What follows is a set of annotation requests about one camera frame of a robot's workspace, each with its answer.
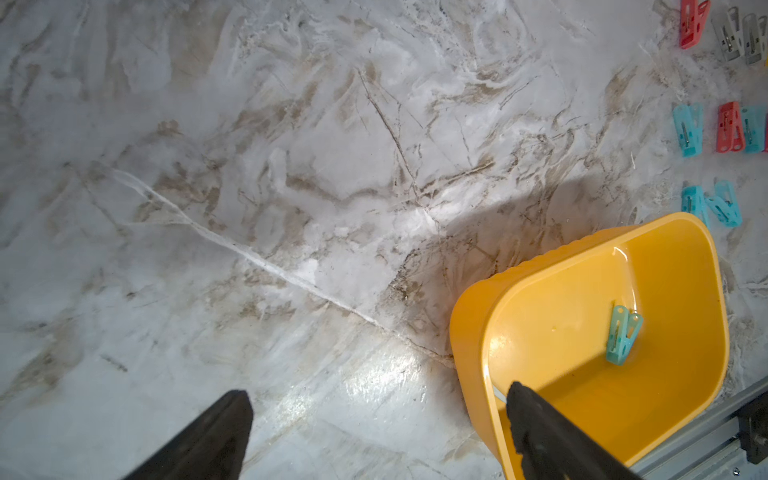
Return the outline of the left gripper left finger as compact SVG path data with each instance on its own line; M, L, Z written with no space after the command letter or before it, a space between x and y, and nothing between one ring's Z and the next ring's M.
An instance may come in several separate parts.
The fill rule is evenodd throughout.
M253 418L247 392L230 390L127 477L237 479Z

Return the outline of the red clothespin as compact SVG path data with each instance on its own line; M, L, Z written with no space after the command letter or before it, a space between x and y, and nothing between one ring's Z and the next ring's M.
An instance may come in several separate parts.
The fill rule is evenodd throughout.
M709 0L680 1L679 46L681 49L690 49L700 42L710 8Z

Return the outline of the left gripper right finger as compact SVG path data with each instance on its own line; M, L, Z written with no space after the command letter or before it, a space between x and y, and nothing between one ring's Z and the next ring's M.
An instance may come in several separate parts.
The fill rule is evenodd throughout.
M515 381L506 413L526 479L636 479L581 429L538 393Z

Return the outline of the yellow plastic storage tray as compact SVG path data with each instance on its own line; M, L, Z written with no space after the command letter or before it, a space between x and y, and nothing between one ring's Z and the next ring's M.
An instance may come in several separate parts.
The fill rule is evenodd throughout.
M605 357L615 305L644 317L621 366ZM502 401L513 382L632 465L713 402L728 367L718 255L688 213L605 229L479 281L449 331L471 423L509 479L522 475Z

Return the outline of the teal clothespin second row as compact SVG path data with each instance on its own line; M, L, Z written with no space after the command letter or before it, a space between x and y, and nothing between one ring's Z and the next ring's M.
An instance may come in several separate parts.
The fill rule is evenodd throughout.
M700 155L703 147L702 105L677 105L672 116L682 156L691 158Z

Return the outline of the teal translucent clothespin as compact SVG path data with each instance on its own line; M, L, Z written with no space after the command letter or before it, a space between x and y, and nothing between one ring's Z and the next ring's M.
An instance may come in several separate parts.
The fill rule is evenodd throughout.
M744 131L744 152L765 152L767 108L764 106L744 106L741 109L741 117Z

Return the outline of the red clothespin second row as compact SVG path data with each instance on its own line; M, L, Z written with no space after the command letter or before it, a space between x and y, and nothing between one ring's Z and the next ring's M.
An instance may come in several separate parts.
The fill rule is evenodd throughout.
M722 104L718 109L716 152L739 152L744 146L740 104L737 101Z

